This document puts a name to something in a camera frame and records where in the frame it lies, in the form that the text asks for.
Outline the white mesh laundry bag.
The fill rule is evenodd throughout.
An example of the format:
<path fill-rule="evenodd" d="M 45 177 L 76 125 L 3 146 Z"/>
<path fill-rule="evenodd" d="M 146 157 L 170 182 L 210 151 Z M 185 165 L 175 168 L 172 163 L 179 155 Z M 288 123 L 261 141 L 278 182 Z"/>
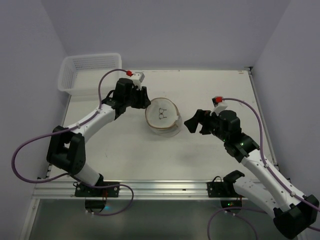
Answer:
<path fill-rule="evenodd" d="M 181 114 L 175 103 L 168 98 L 152 99 L 144 115 L 148 127 L 158 136 L 171 138 L 181 131 Z"/>

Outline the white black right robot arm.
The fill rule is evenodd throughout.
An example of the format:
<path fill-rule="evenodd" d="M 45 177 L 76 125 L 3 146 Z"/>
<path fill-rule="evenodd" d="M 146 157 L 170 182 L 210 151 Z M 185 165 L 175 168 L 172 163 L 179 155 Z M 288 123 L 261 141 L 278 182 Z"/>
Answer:
<path fill-rule="evenodd" d="M 242 131 L 234 111 L 217 114 L 198 109 L 184 125 L 190 133 L 201 125 L 202 135 L 220 139 L 226 152 L 257 177 L 262 186 L 251 183 L 239 171 L 229 174 L 234 191 L 264 210 L 284 237 L 292 240 L 316 221 L 319 200 L 297 189 L 265 158 L 259 145 Z"/>

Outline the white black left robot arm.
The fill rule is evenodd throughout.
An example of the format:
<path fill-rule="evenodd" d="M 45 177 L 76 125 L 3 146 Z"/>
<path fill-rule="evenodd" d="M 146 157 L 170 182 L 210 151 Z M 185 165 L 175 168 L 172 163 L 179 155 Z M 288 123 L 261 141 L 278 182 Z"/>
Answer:
<path fill-rule="evenodd" d="M 114 91 L 100 99 L 98 107 L 89 115 L 68 127 L 57 126 L 50 139 L 46 160 L 86 186 L 101 187 L 103 176 L 86 162 L 86 143 L 128 107 L 146 109 L 151 104 L 147 88 L 142 86 L 143 79 L 141 72 L 120 78 Z"/>

